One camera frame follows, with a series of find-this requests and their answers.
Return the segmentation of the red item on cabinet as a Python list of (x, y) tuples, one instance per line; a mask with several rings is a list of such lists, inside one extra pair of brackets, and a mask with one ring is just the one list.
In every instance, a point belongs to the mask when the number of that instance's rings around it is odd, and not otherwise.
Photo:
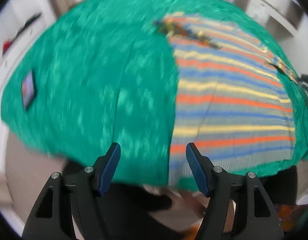
[(4, 42), (2, 46), (2, 54), (4, 55), (10, 48), (10, 46), (13, 44), (13, 40), (7, 40)]

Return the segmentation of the black item on cabinet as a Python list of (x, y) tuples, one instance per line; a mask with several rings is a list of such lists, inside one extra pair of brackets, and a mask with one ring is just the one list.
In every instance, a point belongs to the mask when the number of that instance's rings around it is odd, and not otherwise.
[(17, 31), (17, 34), (15, 36), (15, 38), (18, 38), (19, 35), (21, 35), (31, 24), (33, 24), (33, 22), (35, 22), (38, 18), (40, 18), (42, 16), (42, 13), (36, 13), (33, 16), (31, 16), (26, 22), (25, 24)]

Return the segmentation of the black smartphone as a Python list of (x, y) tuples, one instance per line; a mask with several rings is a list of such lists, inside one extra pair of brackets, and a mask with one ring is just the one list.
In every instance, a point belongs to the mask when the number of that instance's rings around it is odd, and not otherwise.
[(24, 76), (21, 82), (21, 98), (23, 109), (27, 110), (34, 98), (36, 97), (36, 83), (34, 78), (34, 71), (30, 70)]

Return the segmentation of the striped knit sweater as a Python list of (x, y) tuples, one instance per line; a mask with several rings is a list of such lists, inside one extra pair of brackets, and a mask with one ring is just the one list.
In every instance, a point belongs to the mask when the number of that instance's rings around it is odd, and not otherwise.
[(297, 162), (293, 104), (279, 70), (284, 62), (236, 23), (198, 14), (156, 21), (178, 70), (170, 144), (170, 186), (192, 190), (188, 143), (214, 165), (271, 176)]

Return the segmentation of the green bed cover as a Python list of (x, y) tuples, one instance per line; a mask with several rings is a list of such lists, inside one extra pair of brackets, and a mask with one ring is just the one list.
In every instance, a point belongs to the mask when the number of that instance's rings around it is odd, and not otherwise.
[[(170, 186), (178, 70), (156, 21), (180, 13), (234, 22), (284, 62), (278, 78), (293, 104), (294, 165), (307, 159), (308, 100), (291, 63), (261, 25), (223, 0), (81, 2), (38, 38), (15, 69), (2, 94), (2, 121), (27, 147), (84, 166), (117, 142), (114, 181)], [(36, 97), (25, 110), (21, 82), (30, 70)], [(196, 190), (195, 183), (187, 191)]]

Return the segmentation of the white low cabinet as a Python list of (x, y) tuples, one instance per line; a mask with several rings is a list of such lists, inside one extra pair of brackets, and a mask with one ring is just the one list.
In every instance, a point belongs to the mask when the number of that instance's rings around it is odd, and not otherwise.
[[(18, 38), (15, 38), (17, 31), (34, 14), (42, 13), (33, 24), (31, 24)], [(0, 82), (3, 76), (13, 68), (14, 64), (22, 57), (31, 44), (40, 34), (56, 20), (54, 14), (45, 11), (34, 10), (28, 15), (19, 17), (11, 8), (5, 8), (0, 12)], [(3, 55), (2, 46), (5, 41), (13, 40), (9, 50)]]

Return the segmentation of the white desk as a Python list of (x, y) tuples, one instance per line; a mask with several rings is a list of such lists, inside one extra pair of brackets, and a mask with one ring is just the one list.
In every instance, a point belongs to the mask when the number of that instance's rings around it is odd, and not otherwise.
[(233, 3), (269, 33), (282, 31), (293, 37), (297, 34), (304, 13), (293, 0), (284, 2), (287, 8), (283, 11), (266, 0), (233, 0)]

